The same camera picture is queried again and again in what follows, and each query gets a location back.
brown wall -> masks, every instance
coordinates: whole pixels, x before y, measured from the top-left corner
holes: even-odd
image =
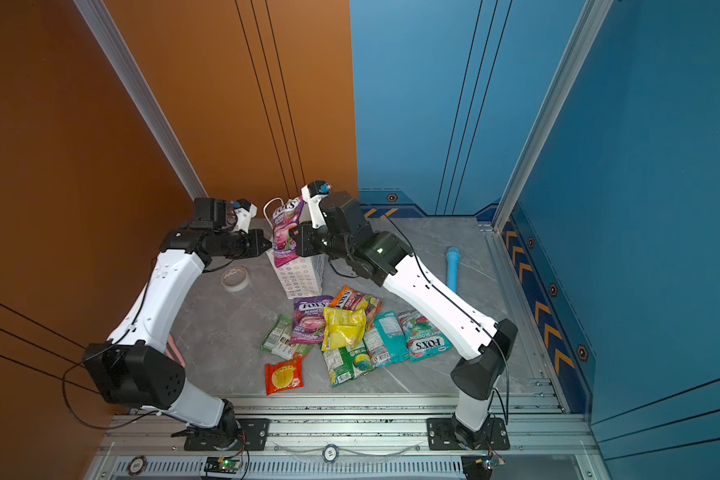
[[[102,341],[191,202],[67,0],[0,0],[0,301],[79,343]],[[0,326],[82,350],[0,309]],[[0,333],[0,353],[60,375],[69,363]],[[73,379],[92,386],[85,371]],[[88,422],[98,395],[70,387]],[[79,478],[101,432],[73,421],[60,382],[0,359],[0,478]]]
[[[106,6],[210,196],[263,206],[316,179],[356,195],[349,0]]]

blue wall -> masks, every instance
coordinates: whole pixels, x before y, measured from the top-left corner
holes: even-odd
[[[403,192],[427,214],[496,201],[584,0],[350,5],[361,192]]]
[[[720,472],[720,440],[672,448],[720,412],[656,428],[720,408],[720,381],[639,408],[720,378],[720,2],[614,2],[520,208],[594,350],[614,477]]]

snack package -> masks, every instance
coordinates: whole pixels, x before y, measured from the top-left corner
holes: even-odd
[[[354,350],[345,347],[329,350],[322,354],[322,358],[326,360],[331,386],[338,386],[373,370],[371,356],[364,346]]]
[[[376,325],[365,333],[363,342],[371,355],[374,368],[403,362],[408,358],[405,334],[400,328],[398,316],[392,311],[376,316]]]
[[[280,315],[275,323],[275,327],[266,336],[262,343],[262,350],[274,353],[286,360],[290,360],[294,355],[299,354],[302,357],[312,349],[312,345],[305,343],[296,343],[291,345],[291,333],[293,331],[293,320],[284,315]]]
[[[452,347],[445,335],[416,310],[400,314],[400,327],[405,332],[408,355],[412,362],[437,355]]]
[[[288,231],[298,225],[302,208],[304,208],[304,200],[297,197],[288,200],[288,203],[283,206],[277,207],[272,213],[272,254],[275,258],[276,268],[298,257],[296,242],[288,235]]]
[[[322,343],[326,319],[323,310],[331,302],[330,296],[308,296],[293,299],[293,331],[290,343]]]
[[[367,293],[361,293],[344,285],[342,291],[336,295],[331,305],[334,308],[342,310],[360,310],[365,311],[365,329],[370,330],[376,315],[382,311],[382,301],[375,296]]]
[[[264,382],[267,395],[303,387],[301,356],[297,355],[277,365],[264,365]]]
[[[326,335],[322,341],[322,350],[336,350],[345,346],[355,349],[362,345],[365,331],[365,312],[363,310],[341,310],[326,307]]]

blue connector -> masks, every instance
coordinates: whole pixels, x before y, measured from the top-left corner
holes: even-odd
[[[461,254],[458,252],[458,248],[452,246],[448,249],[448,253],[445,255],[448,259],[448,288],[451,292],[456,293],[456,280],[458,278],[458,261],[461,258]]]

blue poker chip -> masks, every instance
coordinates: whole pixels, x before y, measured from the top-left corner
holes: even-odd
[[[338,458],[338,447],[333,444],[328,444],[322,451],[322,459],[326,463],[334,463]]]

